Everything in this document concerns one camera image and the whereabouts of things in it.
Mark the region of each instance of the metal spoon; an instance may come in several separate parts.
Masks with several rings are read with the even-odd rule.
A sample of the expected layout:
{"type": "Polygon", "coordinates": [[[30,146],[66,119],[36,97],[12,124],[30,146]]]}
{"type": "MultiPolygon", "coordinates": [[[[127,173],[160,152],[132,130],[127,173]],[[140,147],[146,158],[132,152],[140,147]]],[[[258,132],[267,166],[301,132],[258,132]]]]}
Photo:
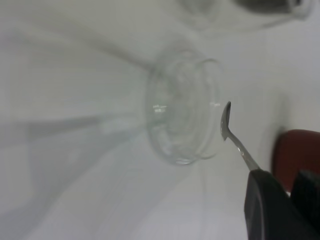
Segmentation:
{"type": "Polygon", "coordinates": [[[230,131],[229,129],[230,109],[231,109],[231,102],[229,101],[225,106],[222,113],[222,117],[221,117],[220,127],[221,127],[221,135],[223,137],[223,140],[226,141],[226,139],[229,138],[236,145],[236,147],[241,153],[241,156],[250,171],[260,169],[256,161],[252,158],[252,156],[247,151],[247,149],[242,144],[242,142],[230,131]]]}

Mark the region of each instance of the white surface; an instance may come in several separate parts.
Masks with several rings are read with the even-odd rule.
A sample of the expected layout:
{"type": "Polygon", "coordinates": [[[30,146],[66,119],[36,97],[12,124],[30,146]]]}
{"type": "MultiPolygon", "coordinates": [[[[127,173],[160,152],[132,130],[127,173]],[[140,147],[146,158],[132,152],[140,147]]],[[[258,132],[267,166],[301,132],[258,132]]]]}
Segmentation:
{"type": "MultiPolygon", "coordinates": [[[[136,62],[152,64],[181,36],[219,60],[230,128],[265,170],[281,127],[320,131],[319,6],[307,22],[212,40],[153,0],[48,1],[136,62]]],[[[113,105],[105,94],[110,79],[127,86],[128,78],[145,81],[148,73],[119,60],[110,69],[103,64],[109,56],[34,28],[80,39],[90,32],[70,31],[73,25],[52,12],[23,15],[19,7],[32,24],[13,24],[8,19],[16,16],[8,14],[0,29],[0,238],[247,239],[249,171],[237,149],[227,141],[212,160],[164,163],[125,104],[135,105],[135,96],[125,92],[113,105]]]]}

